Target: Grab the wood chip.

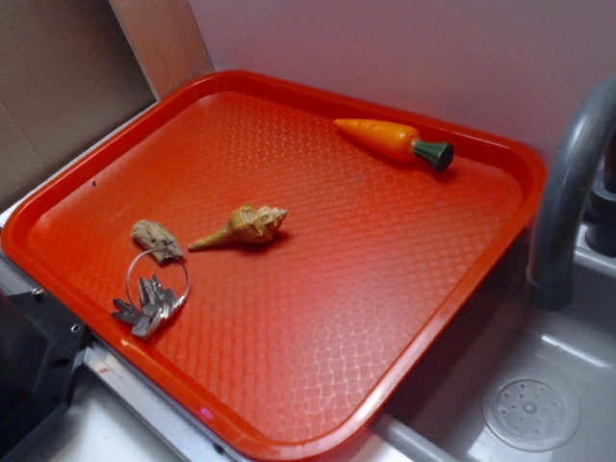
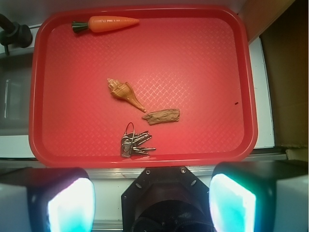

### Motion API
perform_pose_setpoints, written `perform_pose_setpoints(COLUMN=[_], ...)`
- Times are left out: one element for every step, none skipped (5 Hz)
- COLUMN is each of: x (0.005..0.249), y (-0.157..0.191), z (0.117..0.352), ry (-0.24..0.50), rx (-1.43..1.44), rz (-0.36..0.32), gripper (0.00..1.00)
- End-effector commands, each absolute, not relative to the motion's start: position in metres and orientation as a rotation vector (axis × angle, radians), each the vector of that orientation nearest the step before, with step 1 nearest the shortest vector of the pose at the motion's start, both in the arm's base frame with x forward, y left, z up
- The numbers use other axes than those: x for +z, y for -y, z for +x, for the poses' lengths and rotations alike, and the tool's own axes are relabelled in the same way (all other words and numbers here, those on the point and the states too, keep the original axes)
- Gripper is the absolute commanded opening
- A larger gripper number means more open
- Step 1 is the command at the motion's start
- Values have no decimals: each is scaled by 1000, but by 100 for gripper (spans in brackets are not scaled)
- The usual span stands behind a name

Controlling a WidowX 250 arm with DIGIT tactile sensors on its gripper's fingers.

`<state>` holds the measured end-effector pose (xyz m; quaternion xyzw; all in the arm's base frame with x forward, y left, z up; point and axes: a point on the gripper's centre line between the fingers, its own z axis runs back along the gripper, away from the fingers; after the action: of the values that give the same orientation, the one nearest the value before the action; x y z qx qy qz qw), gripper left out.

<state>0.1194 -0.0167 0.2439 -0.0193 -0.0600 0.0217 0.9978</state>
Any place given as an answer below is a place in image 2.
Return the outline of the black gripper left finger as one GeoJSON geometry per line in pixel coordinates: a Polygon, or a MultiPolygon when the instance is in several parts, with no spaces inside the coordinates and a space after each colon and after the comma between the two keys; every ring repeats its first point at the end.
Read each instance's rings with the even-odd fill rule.
{"type": "Polygon", "coordinates": [[[82,168],[0,172],[2,232],[89,232],[94,214],[94,185],[82,168]]]}

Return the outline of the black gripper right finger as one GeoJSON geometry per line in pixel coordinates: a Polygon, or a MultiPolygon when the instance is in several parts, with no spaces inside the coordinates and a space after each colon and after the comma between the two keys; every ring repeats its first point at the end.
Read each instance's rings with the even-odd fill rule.
{"type": "Polygon", "coordinates": [[[307,232],[309,164],[221,162],[213,170],[209,204],[218,232],[307,232]]]}

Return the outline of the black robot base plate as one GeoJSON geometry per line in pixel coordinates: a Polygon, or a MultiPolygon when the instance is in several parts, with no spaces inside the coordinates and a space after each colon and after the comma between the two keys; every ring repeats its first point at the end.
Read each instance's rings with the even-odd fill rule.
{"type": "Polygon", "coordinates": [[[125,232],[213,232],[209,187],[186,167],[146,168],[121,196],[125,232]]]}

